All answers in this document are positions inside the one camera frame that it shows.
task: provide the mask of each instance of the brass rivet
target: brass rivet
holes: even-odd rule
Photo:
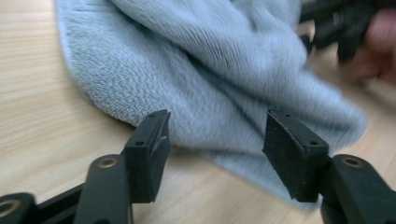
[[[115,158],[105,158],[101,161],[99,161],[99,167],[100,168],[109,168],[117,164],[117,159]]]
[[[5,202],[0,203],[0,217],[5,217],[17,210],[17,208],[21,205],[20,200],[10,199]]]
[[[355,167],[355,168],[363,168],[363,166],[364,166],[361,161],[358,161],[358,160],[356,160],[354,158],[351,158],[351,157],[343,158],[343,163],[348,165],[348,166]]]

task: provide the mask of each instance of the wood grain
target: wood grain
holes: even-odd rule
[[[342,150],[369,161],[396,189],[396,94],[340,78],[334,50],[313,69],[360,105],[369,126]],[[119,153],[134,128],[89,106],[64,66],[52,1],[0,2],[0,195],[40,203],[84,181],[95,158]],[[135,223],[321,223],[209,161],[174,148],[156,203],[134,205]]]

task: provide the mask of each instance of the gray towel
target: gray towel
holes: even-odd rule
[[[331,150],[363,113],[306,65],[296,0],[58,0],[65,61],[87,100],[134,126],[167,109],[174,145],[289,199],[261,150],[266,111],[288,111]]]

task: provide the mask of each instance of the hand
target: hand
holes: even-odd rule
[[[396,9],[379,11],[372,19],[363,46],[341,70],[354,80],[379,78],[396,86]]]

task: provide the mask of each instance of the clamp jaw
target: clamp jaw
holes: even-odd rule
[[[85,183],[39,205],[30,193],[0,197],[1,224],[131,224],[131,203],[151,203],[158,194],[170,151],[170,114],[149,114],[120,155],[91,163]]]
[[[263,152],[290,197],[312,203],[323,196],[326,224],[396,223],[396,192],[369,162],[350,155],[328,156],[329,146],[296,118],[268,112]]]

